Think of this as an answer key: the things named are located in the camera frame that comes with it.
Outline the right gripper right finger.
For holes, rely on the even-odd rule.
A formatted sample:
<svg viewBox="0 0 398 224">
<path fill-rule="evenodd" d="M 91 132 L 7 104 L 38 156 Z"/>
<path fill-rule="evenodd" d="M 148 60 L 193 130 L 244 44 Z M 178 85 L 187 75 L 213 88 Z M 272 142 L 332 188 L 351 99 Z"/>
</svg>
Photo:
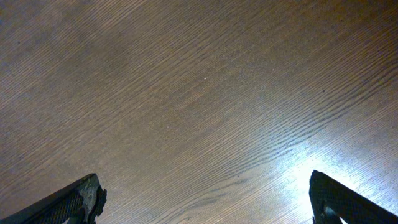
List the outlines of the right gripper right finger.
<svg viewBox="0 0 398 224">
<path fill-rule="evenodd" d="M 317 170 L 310 177 L 309 196 L 313 224 L 397 224 L 397 215 Z"/>
</svg>

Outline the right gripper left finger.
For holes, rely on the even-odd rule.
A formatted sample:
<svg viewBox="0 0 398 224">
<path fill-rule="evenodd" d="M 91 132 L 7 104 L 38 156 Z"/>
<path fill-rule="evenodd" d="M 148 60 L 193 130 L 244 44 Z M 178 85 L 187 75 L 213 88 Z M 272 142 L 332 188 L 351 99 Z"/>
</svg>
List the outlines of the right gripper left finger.
<svg viewBox="0 0 398 224">
<path fill-rule="evenodd" d="M 107 191 L 96 174 L 88 174 L 38 202 L 1 220 L 2 224 L 95 224 Z"/>
</svg>

